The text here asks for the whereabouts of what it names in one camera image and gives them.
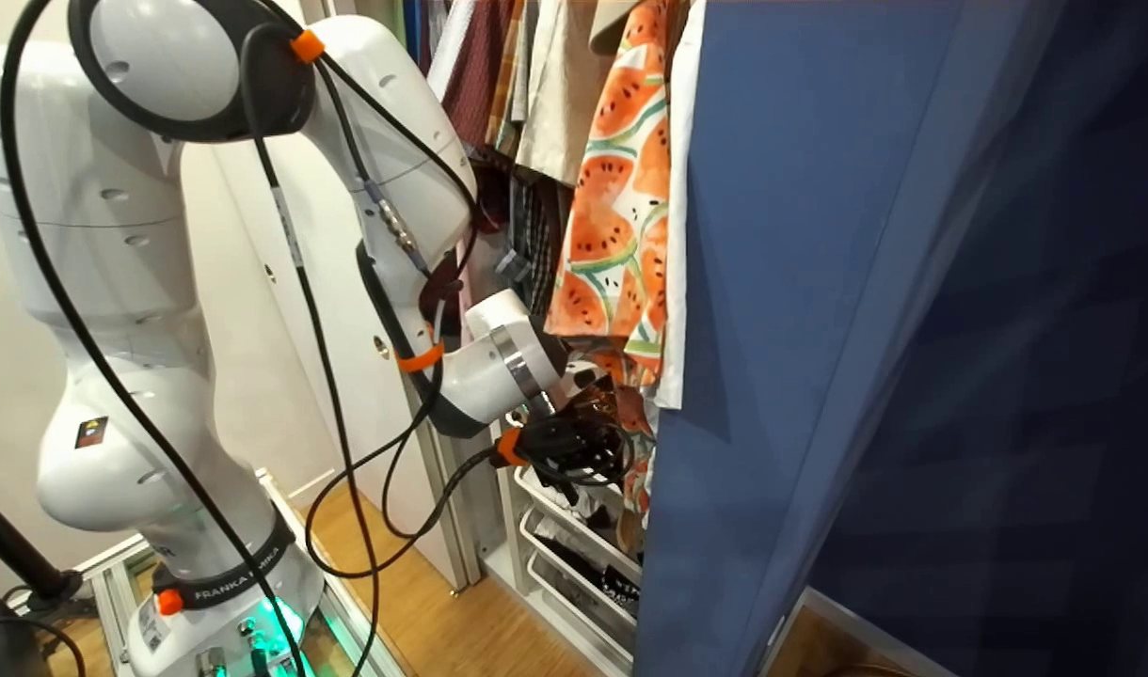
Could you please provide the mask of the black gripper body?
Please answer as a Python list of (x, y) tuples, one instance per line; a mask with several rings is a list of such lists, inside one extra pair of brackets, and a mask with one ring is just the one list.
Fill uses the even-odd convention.
[(531, 404), (519, 457), (548, 481), (611, 486), (628, 471), (628, 453), (606, 390), (580, 390), (564, 405)]

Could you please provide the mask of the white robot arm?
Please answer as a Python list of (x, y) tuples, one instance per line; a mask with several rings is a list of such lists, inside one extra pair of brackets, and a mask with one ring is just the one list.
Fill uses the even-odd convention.
[(41, 510), (160, 555), (123, 625), (138, 677), (310, 677), (297, 632), (328, 563), (209, 416), (181, 150), (297, 136), (344, 180), (339, 229), (420, 417), (475, 438), (564, 384), (510, 290), (448, 348), (427, 293), (471, 235), (475, 179), (407, 49), (366, 14), (274, 0), (26, 0), (0, 46), (0, 222), (67, 382)]

